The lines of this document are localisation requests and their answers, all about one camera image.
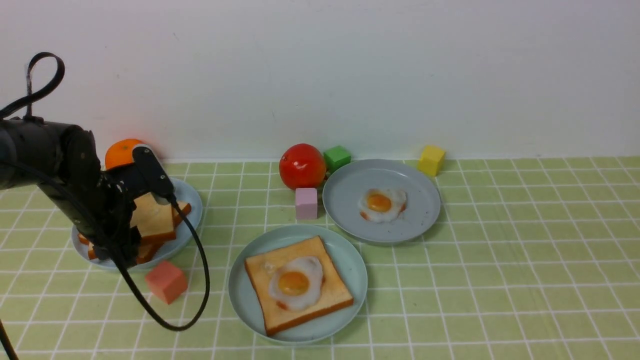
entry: white wall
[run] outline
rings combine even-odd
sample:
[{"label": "white wall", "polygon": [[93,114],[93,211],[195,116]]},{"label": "white wall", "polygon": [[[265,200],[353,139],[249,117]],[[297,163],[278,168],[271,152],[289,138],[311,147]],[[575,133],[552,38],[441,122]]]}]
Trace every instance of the white wall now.
[{"label": "white wall", "polygon": [[640,153],[638,0],[2,0],[0,48],[0,106],[54,52],[67,75],[36,114],[101,154]]}]

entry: fried egg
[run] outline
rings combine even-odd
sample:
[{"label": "fried egg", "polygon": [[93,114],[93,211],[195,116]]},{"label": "fried egg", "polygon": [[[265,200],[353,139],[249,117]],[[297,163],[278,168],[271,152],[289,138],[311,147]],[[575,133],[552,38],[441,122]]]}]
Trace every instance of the fried egg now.
[{"label": "fried egg", "polygon": [[285,310],[302,311],[320,299],[323,270],[315,256],[302,256],[276,270],[269,282],[269,296]]},{"label": "fried egg", "polygon": [[370,189],[358,201],[360,216],[371,222],[395,220],[406,208],[406,192],[400,189]]}]

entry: yellow cube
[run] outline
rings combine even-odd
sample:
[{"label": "yellow cube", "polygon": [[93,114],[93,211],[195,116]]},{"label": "yellow cube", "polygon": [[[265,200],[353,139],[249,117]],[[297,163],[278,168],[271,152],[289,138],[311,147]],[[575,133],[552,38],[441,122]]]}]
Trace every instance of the yellow cube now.
[{"label": "yellow cube", "polygon": [[418,161],[418,170],[431,177],[435,177],[442,168],[444,154],[445,151],[437,146],[425,146],[420,155],[420,161]]}]

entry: egg white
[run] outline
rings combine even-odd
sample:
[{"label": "egg white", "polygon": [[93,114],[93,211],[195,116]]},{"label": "egg white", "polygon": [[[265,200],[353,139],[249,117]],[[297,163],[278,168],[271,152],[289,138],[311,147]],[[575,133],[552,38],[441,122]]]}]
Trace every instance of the egg white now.
[{"label": "egg white", "polygon": [[[379,212],[369,209],[367,199],[374,193],[381,193],[391,200],[391,208],[388,211]],[[369,221],[380,223],[395,220],[400,215],[404,204],[406,204],[406,192],[400,189],[370,189],[358,201],[358,208],[367,215]]]},{"label": "egg white", "polygon": [[[280,276],[287,272],[298,271],[309,279],[309,288],[307,292],[298,296],[291,296],[282,293],[278,287]],[[280,301],[287,310],[302,311],[314,305],[320,299],[320,290],[322,286],[323,270],[320,260],[315,256],[302,256],[286,263],[279,268],[271,277],[269,282],[269,296],[276,301]]]}]

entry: egg yolk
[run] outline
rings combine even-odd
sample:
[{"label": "egg yolk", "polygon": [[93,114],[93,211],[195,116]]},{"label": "egg yolk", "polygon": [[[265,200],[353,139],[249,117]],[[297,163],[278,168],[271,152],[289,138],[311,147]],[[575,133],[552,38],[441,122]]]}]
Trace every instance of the egg yolk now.
[{"label": "egg yolk", "polygon": [[378,213],[386,213],[391,209],[391,199],[381,193],[375,193],[367,198],[367,207]]},{"label": "egg yolk", "polygon": [[301,272],[286,272],[280,276],[278,287],[285,295],[302,295],[309,289],[309,279]]}]

